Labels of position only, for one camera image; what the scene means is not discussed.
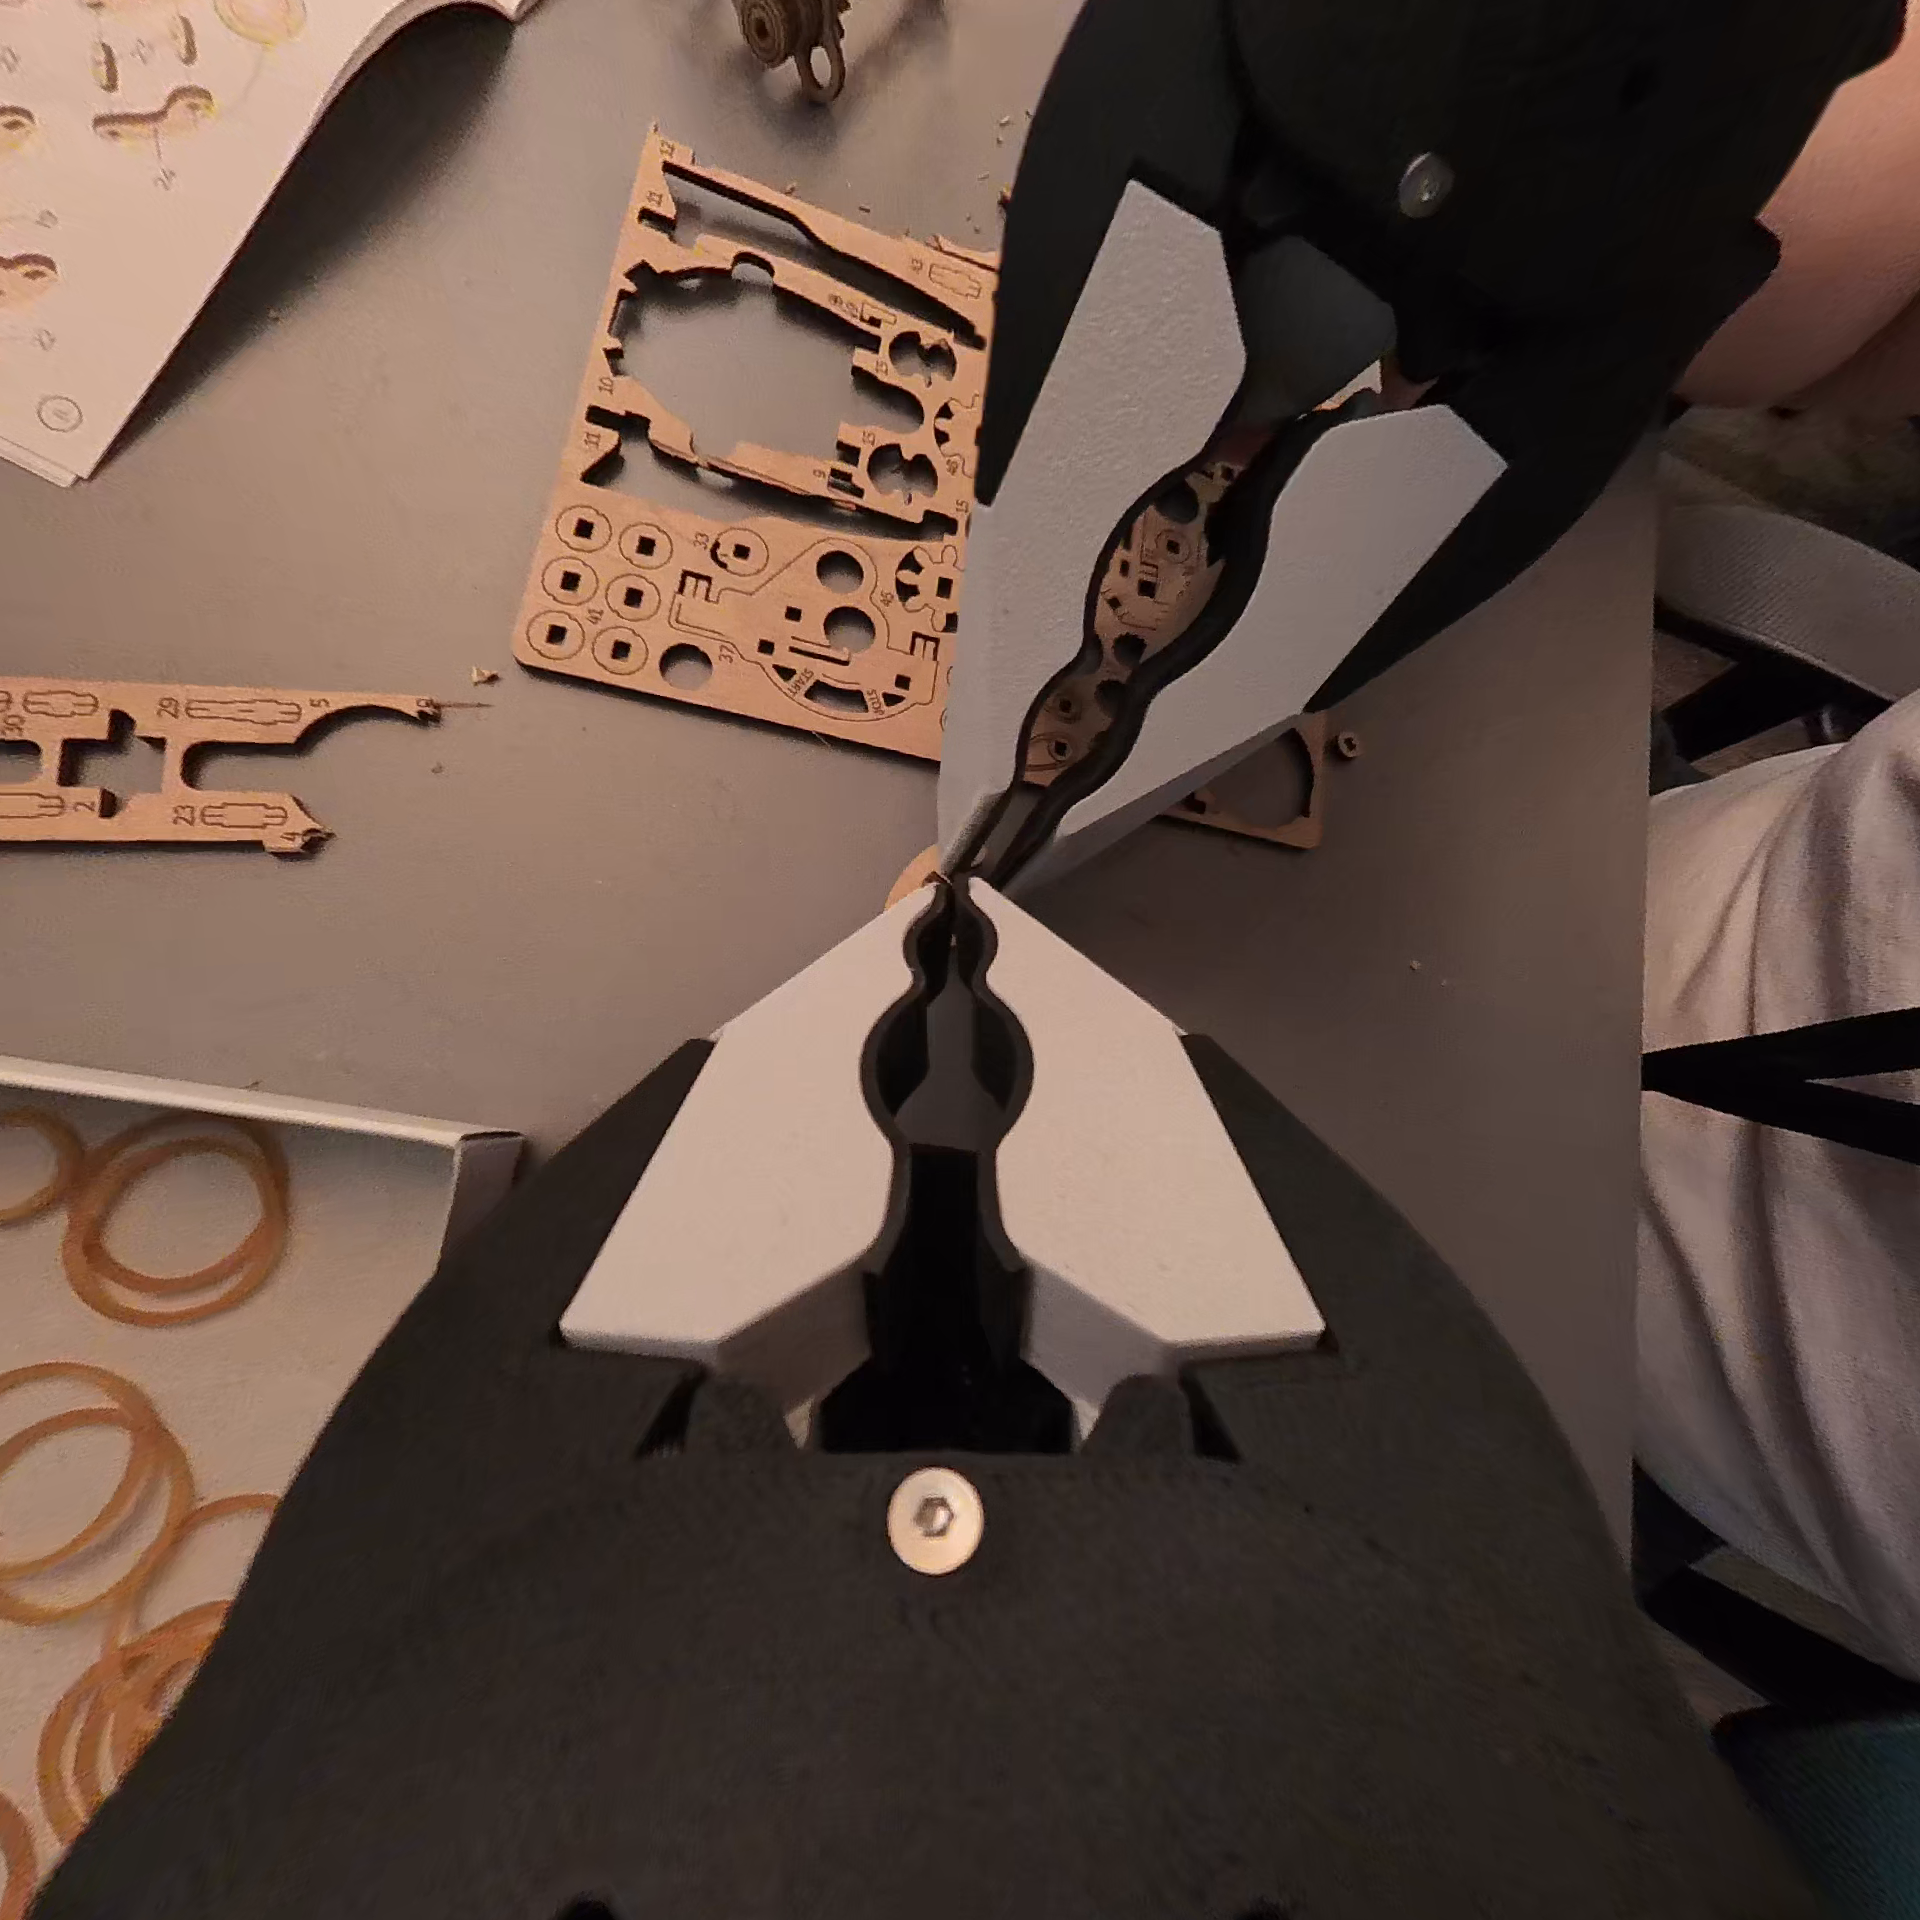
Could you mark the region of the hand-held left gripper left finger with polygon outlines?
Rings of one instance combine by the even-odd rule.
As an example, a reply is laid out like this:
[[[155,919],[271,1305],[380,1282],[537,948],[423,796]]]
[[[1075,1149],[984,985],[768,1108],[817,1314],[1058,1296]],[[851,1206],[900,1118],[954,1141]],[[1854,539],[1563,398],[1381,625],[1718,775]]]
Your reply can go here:
[[[691,1361],[785,1418],[870,1361],[948,946],[953,889],[920,885],[713,1036],[564,1308],[573,1349]]]

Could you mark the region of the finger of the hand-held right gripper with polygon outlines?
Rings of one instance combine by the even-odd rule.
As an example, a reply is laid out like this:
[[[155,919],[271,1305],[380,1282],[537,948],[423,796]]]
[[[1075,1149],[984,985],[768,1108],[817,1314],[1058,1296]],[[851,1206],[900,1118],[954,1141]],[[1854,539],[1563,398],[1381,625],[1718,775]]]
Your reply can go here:
[[[993,885],[1103,852],[1301,718],[1507,469],[1437,404],[1318,422],[1218,504],[1213,598],[1133,672],[1100,744],[993,859]]]
[[[940,869],[1023,781],[1034,699],[1087,644],[1108,542],[1244,376],[1221,232],[1128,182],[993,501],[971,515],[937,781]]]

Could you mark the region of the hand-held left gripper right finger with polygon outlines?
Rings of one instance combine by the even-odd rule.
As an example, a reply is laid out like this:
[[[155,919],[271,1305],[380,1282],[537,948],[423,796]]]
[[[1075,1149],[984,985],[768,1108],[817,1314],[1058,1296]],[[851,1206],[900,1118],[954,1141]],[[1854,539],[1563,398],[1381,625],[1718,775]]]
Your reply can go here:
[[[1325,1319],[1183,1032],[984,884],[987,988],[1033,1074],[997,1212],[1033,1274],[1027,1358],[1084,1421],[1121,1381],[1318,1346]]]

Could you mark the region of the large wooden parts sheet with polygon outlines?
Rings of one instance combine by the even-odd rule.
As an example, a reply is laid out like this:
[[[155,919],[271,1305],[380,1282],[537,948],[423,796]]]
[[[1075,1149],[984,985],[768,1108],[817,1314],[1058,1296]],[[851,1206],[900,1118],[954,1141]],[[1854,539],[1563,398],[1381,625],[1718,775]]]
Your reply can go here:
[[[741,291],[851,339],[911,409],[830,454],[705,452],[641,381],[663,296]],[[997,255],[894,236],[645,134],[574,419],[515,618],[515,659],[883,754],[940,761],[974,505]]]

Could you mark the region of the assembled wooden model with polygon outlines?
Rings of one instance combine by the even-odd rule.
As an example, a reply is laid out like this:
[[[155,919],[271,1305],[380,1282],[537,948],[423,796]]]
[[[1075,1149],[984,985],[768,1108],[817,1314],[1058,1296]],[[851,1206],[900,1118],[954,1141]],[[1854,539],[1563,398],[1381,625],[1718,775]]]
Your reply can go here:
[[[851,2],[734,2],[741,34],[765,68],[791,62],[808,104],[847,85],[843,16]]]

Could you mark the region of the white cardboard box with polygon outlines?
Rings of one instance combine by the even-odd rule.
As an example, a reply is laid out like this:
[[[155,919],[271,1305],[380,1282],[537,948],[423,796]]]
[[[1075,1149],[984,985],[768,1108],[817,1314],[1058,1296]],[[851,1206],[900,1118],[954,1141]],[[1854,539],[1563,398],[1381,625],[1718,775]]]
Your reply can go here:
[[[4,1061],[4,1108],[51,1105],[85,1141],[138,1118],[258,1119],[293,1166],[293,1239],[265,1289],[238,1312],[185,1331],[105,1331],[141,1381],[184,1388],[184,1429],[211,1454],[220,1486],[284,1504],[324,1424],[371,1358],[445,1242],[507,1195],[520,1136],[463,1124]],[[4,1231],[4,1308],[40,1282],[31,1331],[81,1314],[51,1265],[51,1231]]]

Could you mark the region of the pile of tan rubber bands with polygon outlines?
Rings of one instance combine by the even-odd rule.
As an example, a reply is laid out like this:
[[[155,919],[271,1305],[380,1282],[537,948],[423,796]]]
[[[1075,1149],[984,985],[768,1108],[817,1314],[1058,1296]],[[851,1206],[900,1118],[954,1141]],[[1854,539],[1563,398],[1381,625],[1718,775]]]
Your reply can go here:
[[[4,1915],[123,1786],[203,1669],[278,1512],[220,1486],[184,1388],[105,1331],[185,1331],[251,1302],[293,1246],[293,1168],[258,1119],[138,1118],[85,1141],[4,1108],[4,1231],[48,1229],[81,1312],[4,1308]]]

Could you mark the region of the dark teal chair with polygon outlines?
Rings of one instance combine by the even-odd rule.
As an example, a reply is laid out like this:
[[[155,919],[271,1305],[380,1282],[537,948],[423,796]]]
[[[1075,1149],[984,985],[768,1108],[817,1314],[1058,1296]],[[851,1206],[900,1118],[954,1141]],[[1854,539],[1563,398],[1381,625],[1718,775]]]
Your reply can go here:
[[[1918,1915],[1918,1712],[1754,1708],[1714,1748],[1837,1916]]]

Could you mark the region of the open instruction booklet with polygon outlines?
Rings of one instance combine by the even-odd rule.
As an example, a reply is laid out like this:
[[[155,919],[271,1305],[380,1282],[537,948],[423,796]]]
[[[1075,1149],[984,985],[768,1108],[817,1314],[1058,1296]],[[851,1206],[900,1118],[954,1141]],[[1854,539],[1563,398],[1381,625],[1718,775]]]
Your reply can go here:
[[[440,2],[4,6],[4,456],[85,479],[344,85]]]

